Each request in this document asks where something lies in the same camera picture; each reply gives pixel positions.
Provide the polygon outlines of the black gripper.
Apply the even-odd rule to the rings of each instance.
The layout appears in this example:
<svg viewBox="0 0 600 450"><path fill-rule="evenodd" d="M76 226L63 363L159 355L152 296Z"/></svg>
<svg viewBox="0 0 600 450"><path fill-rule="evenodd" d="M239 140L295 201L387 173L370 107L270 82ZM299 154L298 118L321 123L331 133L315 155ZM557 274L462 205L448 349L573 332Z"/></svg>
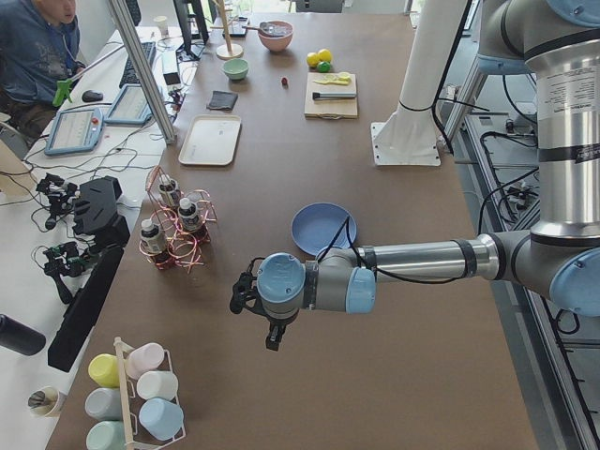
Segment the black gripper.
<svg viewBox="0 0 600 450"><path fill-rule="evenodd" d="M289 324L293 323L297 318L297 315L294 314L286 319L274 319L269 318L269 331L265 338L265 347L270 351L277 351L279 349L279 345L283 339L283 336L286 332L286 328Z"/></svg>

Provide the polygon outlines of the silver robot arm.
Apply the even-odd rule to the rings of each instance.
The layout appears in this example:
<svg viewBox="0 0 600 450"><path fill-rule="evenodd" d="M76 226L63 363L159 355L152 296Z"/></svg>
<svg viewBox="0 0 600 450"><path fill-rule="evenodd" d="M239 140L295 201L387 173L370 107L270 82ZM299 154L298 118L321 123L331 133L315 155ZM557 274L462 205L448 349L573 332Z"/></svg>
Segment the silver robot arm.
<svg viewBox="0 0 600 450"><path fill-rule="evenodd" d="M269 321L276 350L303 309L368 313L376 285L444 284L481 277L515 282L560 308L599 312L599 5L595 1L486 1L477 66L487 75L532 73L537 97L540 218L527 231L471 240L338 248L314 260L279 252L249 266L230 308Z"/></svg>

